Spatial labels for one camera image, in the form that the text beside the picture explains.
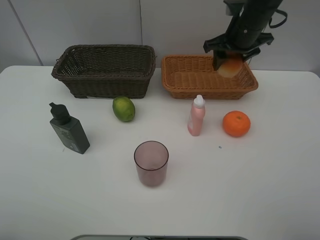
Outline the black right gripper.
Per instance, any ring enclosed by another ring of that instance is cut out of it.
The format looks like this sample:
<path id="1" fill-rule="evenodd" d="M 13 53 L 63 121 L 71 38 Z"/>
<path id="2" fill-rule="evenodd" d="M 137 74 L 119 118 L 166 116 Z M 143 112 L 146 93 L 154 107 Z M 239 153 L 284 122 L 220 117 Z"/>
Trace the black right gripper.
<path id="1" fill-rule="evenodd" d="M 203 49 L 206 53 L 213 51 L 213 69 L 218 69 L 229 59 L 228 52 L 243 53 L 246 62 L 261 53 L 260 46 L 270 45 L 274 40 L 271 33 L 261 29 L 252 30 L 239 25 L 239 18 L 232 18 L 224 34 L 205 40 Z"/>

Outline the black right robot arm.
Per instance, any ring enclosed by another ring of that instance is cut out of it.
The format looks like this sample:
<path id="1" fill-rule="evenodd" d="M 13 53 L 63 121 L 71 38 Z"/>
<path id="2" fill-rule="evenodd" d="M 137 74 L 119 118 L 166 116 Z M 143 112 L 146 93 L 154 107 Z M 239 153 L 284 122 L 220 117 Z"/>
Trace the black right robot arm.
<path id="1" fill-rule="evenodd" d="M 282 26 L 288 19 L 285 11 L 279 10 L 281 0 L 225 0 L 227 14 L 232 16 L 225 33 L 206 40 L 203 49 L 213 51 L 213 69 L 217 71 L 232 55 L 244 62 L 260 54 L 260 46 L 271 45 L 274 37 L 265 33 Z"/>

